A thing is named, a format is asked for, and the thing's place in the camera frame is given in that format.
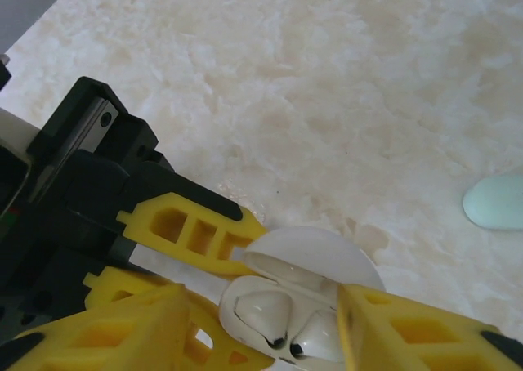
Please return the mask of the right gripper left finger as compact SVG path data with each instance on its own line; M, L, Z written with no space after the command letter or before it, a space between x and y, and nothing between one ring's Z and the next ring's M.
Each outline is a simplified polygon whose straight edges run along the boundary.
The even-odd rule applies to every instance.
M30 329L1 346L3 370L178 370L189 298L172 284Z

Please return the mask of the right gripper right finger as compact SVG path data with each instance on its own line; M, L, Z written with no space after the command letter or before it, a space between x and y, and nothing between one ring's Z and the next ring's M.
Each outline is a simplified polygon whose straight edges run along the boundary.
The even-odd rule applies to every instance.
M491 324L356 284L337 291L348 370L520 370L522 344Z

